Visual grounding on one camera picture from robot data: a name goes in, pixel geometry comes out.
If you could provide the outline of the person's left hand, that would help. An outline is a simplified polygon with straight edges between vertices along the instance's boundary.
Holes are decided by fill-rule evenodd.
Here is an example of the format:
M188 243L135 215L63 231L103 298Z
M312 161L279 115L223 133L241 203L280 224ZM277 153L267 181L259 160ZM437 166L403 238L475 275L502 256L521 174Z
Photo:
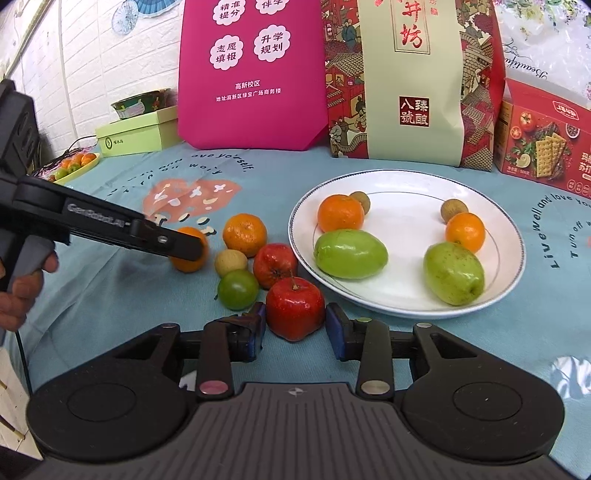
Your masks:
M44 273L58 270L59 260L52 252L43 267L30 275L14 280L10 292L0 294L0 325L6 331L17 331L25 322L44 285Z

